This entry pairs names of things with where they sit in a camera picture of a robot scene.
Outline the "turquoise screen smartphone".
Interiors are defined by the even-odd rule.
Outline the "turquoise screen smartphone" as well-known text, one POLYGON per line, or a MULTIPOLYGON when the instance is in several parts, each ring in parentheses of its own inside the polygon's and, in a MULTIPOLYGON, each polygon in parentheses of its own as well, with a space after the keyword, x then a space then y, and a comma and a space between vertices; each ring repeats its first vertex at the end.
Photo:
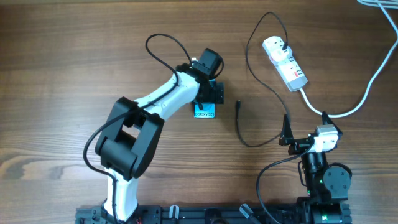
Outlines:
POLYGON ((202 107, 196 104, 194 106, 194 117, 197 119, 214 119, 216 117, 215 104, 204 103, 202 107))

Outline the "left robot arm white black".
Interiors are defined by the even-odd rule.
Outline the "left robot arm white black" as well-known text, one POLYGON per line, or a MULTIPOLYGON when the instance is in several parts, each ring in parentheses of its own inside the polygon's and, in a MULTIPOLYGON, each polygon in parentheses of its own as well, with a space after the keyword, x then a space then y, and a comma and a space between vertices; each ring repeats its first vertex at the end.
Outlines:
POLYGON ((173 68, 170 79, 151 94, 115 102, 95 146, 108 175, 103 208, 112 223, 133 219, 139 178, 153 160, 164 123, 186 104, 223 103, 223 84, 215 81, 223 67, 222 57, 205 49, 198 60, 173 68))

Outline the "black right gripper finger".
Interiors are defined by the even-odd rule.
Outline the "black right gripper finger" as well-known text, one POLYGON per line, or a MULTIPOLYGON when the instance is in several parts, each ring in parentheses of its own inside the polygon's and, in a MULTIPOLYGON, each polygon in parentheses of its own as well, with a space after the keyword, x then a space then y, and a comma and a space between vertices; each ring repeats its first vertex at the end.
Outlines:
POLYGON ((325 111, 323 111, 322 112, 322 122, 323 122, 323 125, 333 125, 335 128, 336 128, 336 130, 337 130, 337 133, 338 133, 338 136, 342 136, 343 135, 343 132, 340 130, 340 128, 330 119, 330 117, 329 117, 329 115, 325 112, 325 111))
POLYGON ((280 141, 293 141, 294 136, 292 134, 291 130, 291 125, 290 125, 290 119, 288 114, 284 115, 284 120, 283 120, 283 125, 282 125, 282 131, 280 133, 280 141))

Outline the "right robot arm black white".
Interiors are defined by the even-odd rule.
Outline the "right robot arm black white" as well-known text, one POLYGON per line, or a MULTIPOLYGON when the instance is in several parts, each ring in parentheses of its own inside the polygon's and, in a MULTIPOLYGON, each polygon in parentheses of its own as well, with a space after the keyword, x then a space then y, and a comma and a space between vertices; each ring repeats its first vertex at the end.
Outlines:
POLYGON ((293 137, 290 120, 284 115, 279 144, 288 146, 290 156, 299 156, 300 181, 308 195, 297 199, 299 223, 352 223, 351 210, 345 201, 353 173, 342 163, 329 163, 326 154, 337 148, 343 132, 323 112, 322 124, 306 138, 293 137))

